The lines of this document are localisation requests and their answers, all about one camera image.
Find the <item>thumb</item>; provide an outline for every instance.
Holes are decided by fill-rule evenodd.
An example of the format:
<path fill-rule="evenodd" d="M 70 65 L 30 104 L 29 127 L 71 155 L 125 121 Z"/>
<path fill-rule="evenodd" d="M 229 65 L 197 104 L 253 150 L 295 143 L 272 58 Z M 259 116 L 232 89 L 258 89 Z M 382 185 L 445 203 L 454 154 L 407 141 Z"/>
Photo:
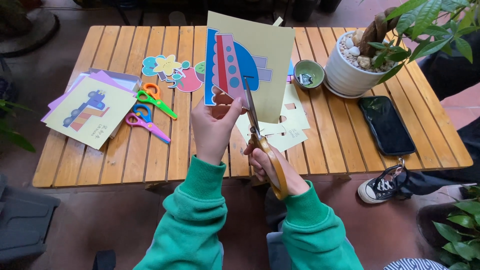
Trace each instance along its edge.
<path fill-rule="evenodd" d="M 242 100 L 241 98 L 236 98 L 232 104 L 230 105 L 230 109 L 228 110 L 227 114 L 223 117 L 222 121 L 229 123 L 229 125 L 233 128 L 235 122 L 239 118 L 241 114 L 242 108 Z"/>
<path fill-rule="evenodd" d="M 274 180 L 274 183 L 278 182 L 275 168 L 273 167 L 273 164 L 268 158 L 268 155 L 259 148 L 255 148 L 253 150 L 252 156 L 258 162 L 258 164 L 262 166 L 268 176 L 270 176 L 270 179 Z"/>

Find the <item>lift truck card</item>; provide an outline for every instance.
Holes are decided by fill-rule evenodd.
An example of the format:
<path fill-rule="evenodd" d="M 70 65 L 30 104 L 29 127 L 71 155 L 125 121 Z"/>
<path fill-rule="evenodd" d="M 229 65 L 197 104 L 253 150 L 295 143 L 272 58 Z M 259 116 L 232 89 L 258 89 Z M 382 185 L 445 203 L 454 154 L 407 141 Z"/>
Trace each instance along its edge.
<path fill-rule="evenodd" d="M 136 101 L 131 92 L 86 77 L 43 122 L 100 149 Z"/>

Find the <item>hand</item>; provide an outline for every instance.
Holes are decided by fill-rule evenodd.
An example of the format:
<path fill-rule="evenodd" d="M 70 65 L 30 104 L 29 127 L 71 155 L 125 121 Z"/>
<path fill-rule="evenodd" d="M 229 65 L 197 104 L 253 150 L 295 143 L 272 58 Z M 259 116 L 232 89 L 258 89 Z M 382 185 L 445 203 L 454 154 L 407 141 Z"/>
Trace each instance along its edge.
<path fill-rule="evenodd" d="M 242 108 L 242 100 L 222 94 L 214 86 L 214 102 L 216 106 L 206 106 L 204 99 L 193 108 L 193 136 L 197 146 L 197 158 L 212 165 L 220 165 L 225 149 L 227 149 L 233 126 L 241 114 L 247 112 Z"/>
<path fill-rule="evenodd" d="M 273 146 L 270 146 L 273 152 L 276 155 L 276 158 L 282 166 L 283 173 L 285 174 L 285 179 L 287 180 L 288 194 L 289 195 L 300 195 L 307 192 L 310 189 L 310 186 L 305 182 L 305 180 L 300 177 L 300 175 L 295 171 L 295 169 L 290 165 L 290 163 L 283 157 L 282 154 Z M 265 154 L 259 148 L 253 147 L 252 144 L 248 145 L 247 148 L 243 151 L 244 155 L 250 155 L 250 164 L 253 166 L 253 171 L 257 176 L 258 180 L 265 181 L 265 177 L 268 175 L 272 183 L 280 188 L 278 184 L 278 177 L 276 175 L 275 168 L 270 162 L 268 155 Z"/>

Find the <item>black phone case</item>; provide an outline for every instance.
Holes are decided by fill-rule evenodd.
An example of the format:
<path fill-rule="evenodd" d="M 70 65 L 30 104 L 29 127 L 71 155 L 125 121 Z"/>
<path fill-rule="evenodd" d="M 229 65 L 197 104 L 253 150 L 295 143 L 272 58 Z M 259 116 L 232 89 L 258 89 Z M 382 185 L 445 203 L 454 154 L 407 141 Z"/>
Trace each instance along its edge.
<path fill-rule="evenodd" d="M 368 124 L 368 128 L 370 128 L 370 133 L 372 134 L 372 136 L 373 136 L 373 137 L 375 138 L 375 140 L 376 140 L 376 144 L 377 144 L 378 150 L 379 150 L 380 153 L 382 153 L 382 155 L 384 155 L 384 156 L 403 156 L 403 155 L 408 155 L 408 154 L 415 153 L 415 152 L 417 151 L 417 147 L 415 146 L 415 143 L 413 142 L 412 137 L 410 136 L 410 133 L 408 132 L 407 127 L 405 127 L 405 124 L 403 123 L 402 119 L 400 118 L 400 115 L 398 115 L 398 111 L 396 111 L 396 108 L 393 106 L 392 101 L 391 101 L 388 97 L 385 97 L 385 99 L 388 100 L 388 102 L 390 102 L 390 105 L 392 105 L 392 108 L 394 108 L 395 113 L 396 113 L 396 116 L 398 117 L 398 119 L 400 120 L 400 123 L 402 123 L 403 128 L 404 128 L 405 131 L 407 132 L 407 135 L 408 135 L 410 141 L 412 142 L 412 145 L 413 145 L 414 150 L 413 150 L 413 151 L 406 151 L 406 152 L 398 152 L 398 153 L 386 153 L 386 152 L 382 149 L 382 147 L 380 147 L 380 140 L 379 140 L 378 137 L 377 137 L 377 133 L 375 132 L 375 129 L 373 128 L 372 122 L 370 122 L 370 120 L 368 119 L 368 117 L 367 117 L 367 115 L 366 115 L 366 112 L 365 112 L 364 108 L 360 105 L 360 101 L 361 101 L 362 99 L 366 99 L 366 98 L 378 98 L 378 97 L 385 97 L 385 96 L 364 97 L 364 98 L 360 98 L 359 101 L 358 101 L 358 106 L 360 107 L 360 110 L 361 110 L 361 112 L 362 112 L 362 114 L 363 114 L 363 117 L 365 118 L 365 121 L 366 121 L 367 124 Z"/>

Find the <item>striped cloth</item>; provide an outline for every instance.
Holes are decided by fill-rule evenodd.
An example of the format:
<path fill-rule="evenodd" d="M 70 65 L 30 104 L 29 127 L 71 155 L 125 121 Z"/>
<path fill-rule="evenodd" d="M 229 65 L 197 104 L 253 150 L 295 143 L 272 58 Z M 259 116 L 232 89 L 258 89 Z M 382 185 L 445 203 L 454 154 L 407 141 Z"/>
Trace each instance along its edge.
<path fill-rule="evenodd" d="M 448 270 L 445 266 L 427 259 L 400 259 L 387 265 L 384 270 Z"/>

